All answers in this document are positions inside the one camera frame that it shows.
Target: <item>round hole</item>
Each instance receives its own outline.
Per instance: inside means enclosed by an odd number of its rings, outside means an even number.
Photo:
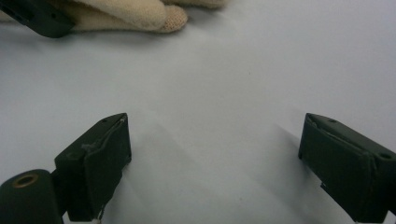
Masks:
[[[25,188],[25,187],[35,183],[37,181],[37,179],[38,179],[37,174],[23,175],[23,176],[19,177],[18,179],[16,179],[12,183],[12,187],[14,187],[15,189]]]
[[[381,153],[381,154],[379,154],[379,156],[384,158],[384,159],[387,159],[387,160],[392,159],[392,157],[390,155],[385,154],[385,153]]]

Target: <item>white glove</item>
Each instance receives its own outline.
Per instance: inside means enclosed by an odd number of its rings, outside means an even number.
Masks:
[[[135,30],[171,33],[187,22],[179,6],[223,7],[227,0],[48,0],[74,23],[74,31]],[[0,21],[12,19],[0,11]]]

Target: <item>black plastic clip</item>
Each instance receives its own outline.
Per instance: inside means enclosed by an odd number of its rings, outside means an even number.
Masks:
[[[31,170],[0,187],[1,224],[63,224],[101,218],[131,161],[128,117],[97,122],[55,158],[56,170]]]
[[[305,116],[299,157],[321,187],[357,222],[396,214],[396,154],[346,125]]]
[[[75,25],[62,11],[45,0],[0,0],[0,9],[36,33],[58,38]]]

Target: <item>dark green plastic part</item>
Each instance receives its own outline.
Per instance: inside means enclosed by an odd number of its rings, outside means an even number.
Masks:
[[[65,182],[72,221],[91,221],[112,198],[131,161],[126,114],[102,119],[55,158],[59,178]]]
[[[131,161],[128,117],[100,120],[55,159],[56,170],[32,170],[0,187],[1,224],[61,224],[100,218]]]
[[[50,173],[32,170],[0,188],[1,224],[62,224]]]
[[[46,37],[58,38],[67,35],[75,25],[46,0],[0,0],[0,10]]]
[[[299,157],[321,187],[357,222],[395,213],[396,154],[346,125],[307,114]]]

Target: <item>black object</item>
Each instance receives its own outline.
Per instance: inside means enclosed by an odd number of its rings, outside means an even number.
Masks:
[[[396,214],[396,154],[319,115],[306,114],[299,158],[321,187],[357,222]]]
[[[1,224],[62,224],[101,218],[131,161],[126,114],[102,119],[55,158],[56,170],[32,170],[0,187]]]
[[[0,0],[0,9],[36,33],[58,38],[75,25],[62,11],[45,0]]]

